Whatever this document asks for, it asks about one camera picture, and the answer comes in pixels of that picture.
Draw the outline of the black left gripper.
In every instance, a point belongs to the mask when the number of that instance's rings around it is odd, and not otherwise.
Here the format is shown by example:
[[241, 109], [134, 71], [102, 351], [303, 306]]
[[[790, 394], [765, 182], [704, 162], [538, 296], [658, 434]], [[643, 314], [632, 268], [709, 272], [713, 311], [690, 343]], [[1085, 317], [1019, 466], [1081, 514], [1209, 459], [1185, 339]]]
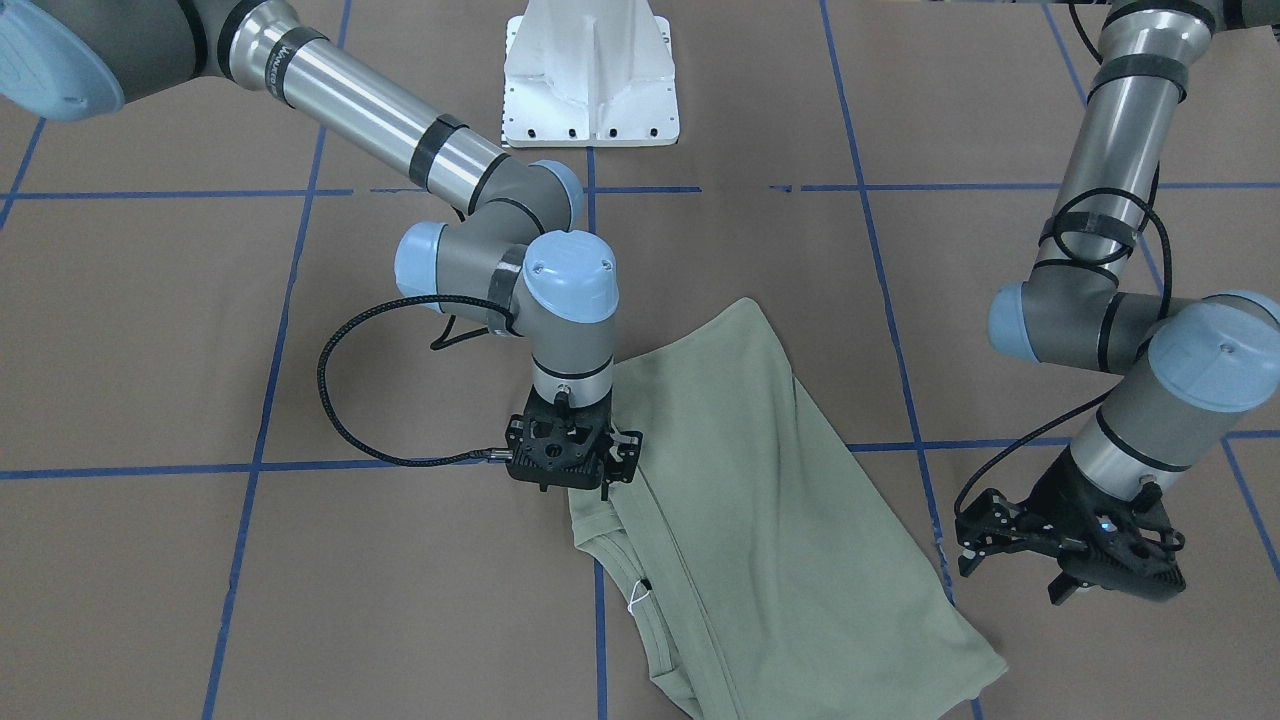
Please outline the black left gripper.
[[1030, 492], [1030, 525], [1042, 527], [1057, 546], [1061, 573], [1048, 583], [1048, 597], [1061, 606], [1078, 591], [1102, 587], [1165, 602], [1187, 582], [1176, 553], [1185, 538], [1171, 527], [1156, 484], [1140, 502], [1116, 498], [1096, 487], [1064, 450]]

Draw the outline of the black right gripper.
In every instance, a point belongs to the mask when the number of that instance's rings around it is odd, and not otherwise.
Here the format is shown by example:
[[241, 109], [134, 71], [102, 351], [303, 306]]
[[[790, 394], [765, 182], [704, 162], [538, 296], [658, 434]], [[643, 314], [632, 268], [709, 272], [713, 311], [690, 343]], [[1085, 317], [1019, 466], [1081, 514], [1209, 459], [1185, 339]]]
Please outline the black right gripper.
[[613, 428], [611, 404], [609, 395], [584, 407], [573, 407], [568, 395], [550, 402], [531, 395], [506, 430], [509, 475], [543, 492], [599, 489], [608, 500], [611, 484], [632, 480], [643, 451], [640, 430]]

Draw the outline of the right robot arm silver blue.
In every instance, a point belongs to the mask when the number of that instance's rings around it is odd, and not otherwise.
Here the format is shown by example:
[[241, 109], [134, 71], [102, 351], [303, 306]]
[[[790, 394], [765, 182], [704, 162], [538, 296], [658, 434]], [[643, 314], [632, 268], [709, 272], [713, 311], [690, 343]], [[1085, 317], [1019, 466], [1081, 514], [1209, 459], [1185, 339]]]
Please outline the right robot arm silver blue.
[[611, 246], [580, 231], [585, 193], [558, 161], [522, 164], [466, 123], [364, 64], [305, 24], [287, 1], [5, 1], [3, 94], [50, 120], [113, 114], [202, 77], [264, 91], [447, 202], [453, 224], [410, 227], [396, 251], [401, 299], [342, 325], [317, 360], [317, 392], [335, 430], [361, 452], [406, 468], [338, 418], [326, 368], [357, 325], [421, 305], [524, 337], [532, 387], [502, 448], [443, 457], [499, 460], [516, 480], [608, 495], [637, 470], [643, 434], [612, 419], [614, 315]]

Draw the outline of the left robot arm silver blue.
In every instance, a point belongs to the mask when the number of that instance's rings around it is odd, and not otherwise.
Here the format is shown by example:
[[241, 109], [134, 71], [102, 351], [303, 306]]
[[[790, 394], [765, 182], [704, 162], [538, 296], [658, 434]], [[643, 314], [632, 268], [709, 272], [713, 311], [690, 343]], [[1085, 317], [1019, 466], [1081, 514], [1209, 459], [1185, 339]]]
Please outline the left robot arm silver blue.
[[1192, 67], [1217, 36], [1276, 23], [1275, 1], [1116, 1], [1105, 17], [1033, 268], [997, 292], [988, 334], [1002, 354], [1117, 380], [1074, 410], [1079, 432], [1027, 498], [984, 489], [955, 503], [963, 575], [1034, 552], [1059, 565], [1056, 605], [1092, 588], [1155, 602], [1184, 591], [1185, 539], [1164, 497], [1276, 395], [1277, 304], [1239, 290], [1179, 299], [1155, 191]]

